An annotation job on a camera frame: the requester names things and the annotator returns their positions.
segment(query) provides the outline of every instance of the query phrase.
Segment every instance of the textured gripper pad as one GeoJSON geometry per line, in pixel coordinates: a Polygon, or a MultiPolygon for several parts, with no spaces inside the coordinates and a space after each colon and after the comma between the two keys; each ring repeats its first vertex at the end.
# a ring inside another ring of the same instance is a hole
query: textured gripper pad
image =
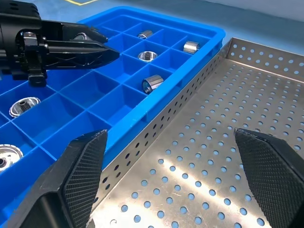
{"type": "Polygon", "coordinates": [[[304,161],[284,141],[237,129],[245,175],[272,228],[304,228],[304,161]]]}
{"type": "Polygon", "coordinates": [[[65,186],[64,197],[75,228],[85,228],[99,187],[106,138],[99,132],[83,149],[65,186]]]}

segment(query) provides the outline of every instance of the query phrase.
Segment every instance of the floor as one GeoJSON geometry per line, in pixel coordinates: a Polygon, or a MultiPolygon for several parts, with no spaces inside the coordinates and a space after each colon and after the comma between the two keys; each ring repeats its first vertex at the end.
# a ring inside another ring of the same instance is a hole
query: floor
{"type": "Polygon", "coordinates": [[[115,6],[134,6],[221,27],[226,31],[224,43],[237,37],[304,55],[304,22],[202,0],[23,1],[36,4],[43,19],[67,22],[77,22],[115,6]]]}

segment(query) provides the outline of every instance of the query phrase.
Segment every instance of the stainless steel tray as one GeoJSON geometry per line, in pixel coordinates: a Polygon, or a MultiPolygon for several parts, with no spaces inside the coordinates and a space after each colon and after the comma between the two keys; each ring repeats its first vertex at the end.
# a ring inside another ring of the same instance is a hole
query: stainless steel tray
{"type": "Polygon", "coordinates": [[[233,38],[102,173],[90,225],[270,227],[233,129],[304,158],[304,57],[233,38]]]}

